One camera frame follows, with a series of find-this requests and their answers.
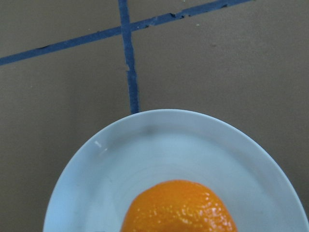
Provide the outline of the orange fruit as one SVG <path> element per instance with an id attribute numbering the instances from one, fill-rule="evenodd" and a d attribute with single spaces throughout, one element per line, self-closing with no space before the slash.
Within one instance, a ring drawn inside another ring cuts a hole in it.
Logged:
<path id="1" fill-rule="evenodd" d="M 187 180 L 157 184 L 139 194 L 123 232 L 236 232 L 223 201 L 208 187 Z"/>

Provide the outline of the light blue plate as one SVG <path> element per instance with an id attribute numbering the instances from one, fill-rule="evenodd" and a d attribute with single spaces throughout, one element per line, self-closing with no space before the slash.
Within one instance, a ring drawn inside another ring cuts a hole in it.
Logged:
<path id="1" fill-rule="evenodd" d="M 309 222 L 273 158 L 231 125 L 173 109 L 120 119 L 72 157 L 52 193 L 45 232 L 117 232 L 133 199 L 168 180 L 212 189 L 240 232 L 306 232 Z"/>

